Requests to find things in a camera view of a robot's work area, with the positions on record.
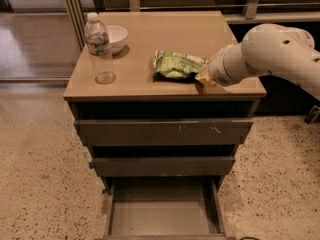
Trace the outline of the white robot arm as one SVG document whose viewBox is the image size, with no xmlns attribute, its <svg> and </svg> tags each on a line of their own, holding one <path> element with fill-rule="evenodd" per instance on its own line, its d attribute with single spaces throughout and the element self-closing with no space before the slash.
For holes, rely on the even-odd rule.
<svg viewBox="0 0 320 240">
<path fill-rule="evenodd" d="M 278 24 L 251 28 L 242 41 L 218 50 L 199 70 L 197 81 L 231 86 L 273 75 L 320 99 L 320 52 L 309 32 Z"/>
</svg>

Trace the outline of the dark robot base foot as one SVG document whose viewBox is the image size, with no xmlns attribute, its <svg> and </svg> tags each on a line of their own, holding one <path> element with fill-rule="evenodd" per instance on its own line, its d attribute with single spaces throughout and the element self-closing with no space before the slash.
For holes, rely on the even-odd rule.
<svg viewBox="0 0 320 240">
<path fill-rule="evenodd" d="M 315 105 L 305 116 L 304 122 L 307 124 L 320 122 L 320 107 Z"/>
</svg>

